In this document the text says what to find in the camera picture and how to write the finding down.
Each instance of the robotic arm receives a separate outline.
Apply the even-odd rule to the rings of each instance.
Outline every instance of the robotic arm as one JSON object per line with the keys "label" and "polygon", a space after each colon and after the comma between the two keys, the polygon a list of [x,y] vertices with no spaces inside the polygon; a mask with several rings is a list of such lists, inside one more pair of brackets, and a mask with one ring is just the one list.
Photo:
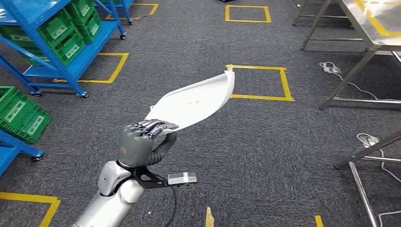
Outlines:
{"label": "robotic arm", "polygon": [[[160,162],[177,139],[177,131],[220,109],[234,89],[234,72],[180,88],[164,95],[141,122],[126,126],[120,136],[119,158],[107,162],[97,181],[98,192],[71,227],[118,227],[145,189],[196,183],[195,173],[168,175],[165,180],[147,166]],[[154,139],[166,135],[152,150]]]}
{"label": "robotic arm", "polygon": [[[126,126],[120,137],[119,159],[107,162],[99,175],[99,191],[72,227],[118,227],[144,189],[196,183],[195,173],[168,176],[151,173],[147,166],[160,162],[174,145],[177,133],[166,135],[154,150],[154,139],[165,129],[177,125],[159,120],[145,120]],[[142,180],[145,175],[150,180]]]}

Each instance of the stainless steel table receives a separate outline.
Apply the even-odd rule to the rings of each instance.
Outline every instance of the stainless steel table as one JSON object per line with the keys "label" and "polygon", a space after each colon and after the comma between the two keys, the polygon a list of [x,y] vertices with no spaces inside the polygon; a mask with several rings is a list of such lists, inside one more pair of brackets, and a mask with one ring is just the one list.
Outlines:
{"label": "stainless steel table", "polygon": [[[304,0],[301,3],[301,7],[299,8],[298,13],[296,14],[296,17],[294,19],[294,22],[292,24],[292,26],[296,26],[298,20],[300,17],[317,17],[317,15],[313,15],[313,14],[304,14],[304,9],[307,5],[309,0]],[[340,18],[340,19],[348,19],[348,17],[345,16],[331,16],[331,15],[322,15],[323,18]]]}
{"label": "stainless steel table", "polygon": [[372,227],[378,227],[376,217],[374,215],[373,209],[370,206],[369,199],[367,198],[365,189],[362,185],[361,178],[359,177],[357,167],[355,166],[355,162],[358,160],[368,160],[368,161],[378,161],[378,162],[392,162],[392,163],[401,163],[401,159],[395,159],[395,158],[386,158],[386,157],[372,157],[368,156],[372,154],[375,151],[380,150],[381,148],[390,145],[398,140],[401,139],[401,131],[397,131],[394,134],[384,138],[381,142],[376,143],[375,145],[368,147],[364,150],[361,150],[360,152],[348,157],[346,160],[337,163],[335,167],[337,169],[343,168],[347,165],[351,168],[352,174],[354,176],[355,182],[358,187],[359,194],[361,195],[363,204],[365,206],[365,209],[368,213],[369,220],[372,224]]}
{"label": "stainless steel table", "polygon": [[362,41],[367,49],[360,62],[346,75],[344,80],[335,88],[329,98],[321,105],[326,108],[331,101],[356,101],[373,103],[397,103],[393,100],[370,100],[336,97],[337,94],[350,82],[357,73],[369,62],[376,51],[391,51],[398,61],[401,59],[397,52],[401,51],[401,0],[338,0],[345,15],[362,38],[312,38],[319,20],[325,13],[332,0],[325,0],[314,20],[301,50],[309,40],[326,41]]}

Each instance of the metal frame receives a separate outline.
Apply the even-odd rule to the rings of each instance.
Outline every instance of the metal frame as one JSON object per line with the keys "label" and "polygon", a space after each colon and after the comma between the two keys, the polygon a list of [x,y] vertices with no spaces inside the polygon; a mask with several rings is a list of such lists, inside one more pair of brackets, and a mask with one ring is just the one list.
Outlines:
{"label": "metal frame", "polygon": [[[114,7],[113,0],[108,0],[110,9],[104,6],[105,10],[114,16],[117,16],[117,10]],[[15,70],[10,72],[19,79],[24,85],[28,87],[33,94],[40,94],[41,90],[35,87],[68,87],[72,88],[77,92],[78,96],[87,97],[88,93],[84,91],[77,80],[82,76],[84,71],[88,68],[94,57],[104,46],[107,39],[112,35],[114,30],[118,27],[121,36],[125,37],[125,32],[122,28],[121,22],[116,19],[115,21],[102,21],[102,29],[99,31],[100,34],[96,37],[93,44],[85,45],[82,52],[68,65],[64,66],[58,58],[54,55],[52,50],[47,46],[46,42],[41,38],[36,28],[39,27],[43,22],[52,17],[62,7],[70,2],[70,0],[60,0],[53,2],[54,4],[49,8],[49,2],[36,1],[35,4],[43,4],[48,10],[41,15],[32,14],[38,18],[30,18],[30,14],[27,13],[29,3],[18,4],[14,0],[0,0],[0,3],[6,10],[5,18],[0,20],[1,25],[18,25],[28,34],[31,40],[36,46],[42,51],[43,54],[50,60],[52,65],[46,64],[38,58],[34,58],[43,66],[31,66],[24,73],[17,73]],[[0,36],[0,41],[16,49],[17,51],[27,56],[33,56],[31,53],[25,51],[23,48],[13,45],[11,42]],[[15,69],[9,62],[6,62],[5,58],[1,58],[1,63],[4,64],[6,69]],[[37,83],[32,82],[30,77],[39,78],[53,78],[53,79],[64,79],[66,83]]]}
{"label": "metal frame", "polygon": [[[296,26],[298,20],[300,17],[317,17],[317,15],[313,14],[302,14],[304,12],[305,6],[308,3],[309,0],[304,0],[301,3],[301,8],[299,9],[298,13],[296,14],[296,17],[294,19],[294,22],[292,26]],[[322,15],[323,18],[337,18],[337,19],[348,19],[346,16],[330,16],[330,15]]]}
{"label": "metal frame", "polygon": [[27,145],[2,130],[0,130],[0,140],[4,143],[0,146],[0,175],[3,174],[20,151],[31,157],[41,157],[43,154],[41,150]]}
{"label": "metal frame", "polygon": [[369,220],[373,227],[378,227],[378,224],[377,224],[375,215],[373,213],[373,209],[370,206],[369,199],[367,198],[365,189],[362,185],[361,178],[359,177],[357,168],[355,166],[355,162],[358,160],[368,160],[368,161],[401,163],[401,159],[367,156],[367,155],[370,155],[373,152],[378,151],[379,149],[381,149],[387,145],[390,145],[400,139],[401,139],[401,130],[397,131],[396,133],[390,135],[387,138],[384,138],[382,141],[376,143],[375,145],[368,147],[368,148],[366,148],[366,149],[364,149],[364,150],[362,150],[362,151],[360,151],[334,165],[336,167],[336,169],[344,168],[347,165],[349,165],[349,167],[351,168],[352,174],[354,176],[355,182],[358,187],[359,194],[361,195],[363,204],[364,204],[366,211],[368,213],[368,216],[369,216]]}
{"label": "metal frame", "polygon": [[[128,24],[132,25],[132,18],[130,16],[130,12],[129,9],[131,7],[131,5],[135,2],[135,0],[122,0],[121,4],[114,4],[114,7],[116,8],[122,8],[122,13],[124,14],[125,18],[127,19]],[[101,2],[97,2],[96,6],[102,6],[103,3]]]}
{"label": "metal frame", "polygon": [[396,51],[394,51],[394,46],[381,46],[372,40],[367,36],[367,34],[363,31],[361,25],[353,18],[352,13],[348,10],[347,6],[345,3],[340,0],[339,5],[343,9],[344,13],[348,16],[350,22],[354,26],[354,28],[358,31],[359,34],[362,35],[363,38],[312,38],[312,34],[314,33],[320,19],[323,17],[323,14],[325,13],[327,7],[331,3],[332,0],[325,0],[322,7],[319,10],[319,13],[316,16],[316,19],[314,20],[314,23],[309,30],[308,35],[306,36],[306,39],[304,40],[301,50],[304,50],[306,45],[308,44],[309,40],[325,40],[325,41],[363,41],[368,49],[368,51],[365,53],[364,57],[359,61],[358,64],[352,70],[346,75],[344,80],[334,89],[334,91],[330,94],[330,96],[322,103],[322,105],[319,107],[320,109],[327,108],[329,104],[332,101],[349,101],[349,102],[364,102],[364,103],[387,103],[387,104],[401,104],[401,100],[372,100],[372,99],[355,99],[355,98],[341,98],[337,97],[338,93],[350,82],[356,75],[357,73],[372,59],[372,57],[375,55],[375,52],[377,50],[385,50],[385,51],[391,51],[392,54],[395,56],[395,58],[401,63],[401,59],[399,55],[397,54]]}

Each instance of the green plastic crate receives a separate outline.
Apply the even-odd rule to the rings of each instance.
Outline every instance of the green plastic crate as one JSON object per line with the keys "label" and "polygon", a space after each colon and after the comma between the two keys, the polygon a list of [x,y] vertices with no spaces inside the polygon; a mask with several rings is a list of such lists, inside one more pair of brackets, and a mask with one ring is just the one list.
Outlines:
{"label": "green plastic crate", "polygon": [[0,35],[17,44],[18,46],[36,46],[35,43],[32,42],[31,38],[25,33],[24,30],[22,30],[20,26],[1,25]]}
{"label": "green plastic crate", "polygon": [[[108,0],[100,0],[100,2],[101,2],[101,3],[109,3]],[[122,0],[114,0],[113,2],[114,2],[114,4],[121,4],[121,3],[122,3]]]}
{"label": "green plastic crate", "polygon": [[51,119],[52,117],[47,111],[34,106],[25,116],[14,135],[26,143],[36,143]]}
{"label": "green plastic crate", "polygon": [[84,26],[96,11],[91,0],[73,0],[66,6],[75,26]]}
{"label": "green plastic crate", "polygon": [[0,128],[16,133],[36,104],[13,86],[0,86],[0,97]]}
{"label": "green plastic crate", "polygon": [[[56,47],[75,27],[65,9],[61,9],[48,21],[37,28],[38,33],[50,48]],[[0,34],[21,47],[36,47],[20,26],[0,26]]]}
{"label": "green plastic crate", "polygon": [[68,65],[84,47],[84,40],[78,30],[75,29],[53,52],[64,65]]}
{"label": "green plastic crate", "polygon": [[[59,61],[67,66],[79,52],[81,52],[85,47],[82,36],[79,34],[78,30],[75,29],[69,36],[67,36],[59,45],[53,48],[53,53],[59,59]],[[41,58],[44,61],[50,62],[47,57],[36,47],[25,47],[25,50],[31,52],[35,56]],[[37,61],[29,58],[23,54],[23,57],[33,65],[41,65]]]}
{"label": "green plastic crate", "polygon": [[100,26],[102,25],[100,17],[96,11],[92,13],[88,21],[84,26],[77,26],[79,33],[84,37],[84,41],[87,44],[93,43],[96,35],[100,31]]}
{"label": "green plastic crate", "polygon": [[74,30],[75,27],[66,9],[61,9],[37,29],[43,40],[52,48],[59,45]]}

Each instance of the blue metal shelf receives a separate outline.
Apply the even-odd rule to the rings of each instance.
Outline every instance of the blue metal shelf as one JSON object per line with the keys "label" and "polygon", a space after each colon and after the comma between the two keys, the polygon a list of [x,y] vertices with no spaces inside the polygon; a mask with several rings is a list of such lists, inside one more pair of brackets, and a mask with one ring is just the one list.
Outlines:
{"label": "blue metal shelf", "polygon": [[123,8],[123,7],[129,8],[134,3],[134,1],[135,0],[122,0],[121,4],[114,4],[114,7],[116,7],[116,8]]}
{"label": "blue metal shelf", "polygon": [[0,175],[3,174],[18,153],[17,148],[0,147]]}
{"label": "blue metal shelf", "polygon": [[[67,87],[76,91],[78,96],[87,97],[87,92],[81,88],[77,80],[97,56],[116,28],[120,31],[120,38],[125,38],[125,32],[118,19],[113,0],[108,0],[108,7],[103,4],[102,7],[116,19],[113,21],[102,21],[102,26],[94,42],[86,44],[72,62],[70,62],[68,66],[64,66],[52,49],[42,39],[36,27],[48,20],[69,2],[70,0],[0,0],[0,4],[3,8],[3,11],[0,10],[0,24],[21,26],[35,45],[51,62],[46,63],[42,61],[23,48],[0,36],[0,41],[42,64],[42,66],[31,66],[24,73],[21,73],[0,54],[0,64],[9,70],[22,84],[27,86],[31,94],[39,95],[42,91],[38,87]],[[63,79],[67,82],[37,83],[31,81],[31,77]]]}
{"label": "blue metal shelf", "polygon": [[[13,0],[12,4],[18,6],[20,13],[28,22],[27,25],[36,29],[69,2],[70,0]],[[5,9],[7,7],[4,6],[0,3],[0,10],[2,9],[0,25],[18,25],[18,22]]]}
{"label": "blue metal shelf", "polygon": [[[103,48],[107,40],[113,34],[118,26],[117,21],[102,21],[99,34],[91,44],[86,44],[85,48],[79,53],[74,60],[67,66],[67,71],[72,75],[73,79],[79,79],[96,55]],[[64,76],[46,66],[31,66],[24,73],[27,77],[56,78],[63,79]]]}
{"label": "blue metal shelf", "polygon": [[0,141],[4,143],[0,145],[0,175],[3,174],[20,151],[31,157],[41,157],[43,154],[41,150],[25,144],[2,130],[0,130]]}
{"label": "blue metal shelf", "polygon": [[114,4],[114,7],[116,8],[122,8],[122,13],[126,17],[127,21],[131,24],[132,19],[129,13],[129,9],[131,5],[134,3],[135,0],[122,0],[121,4]]}

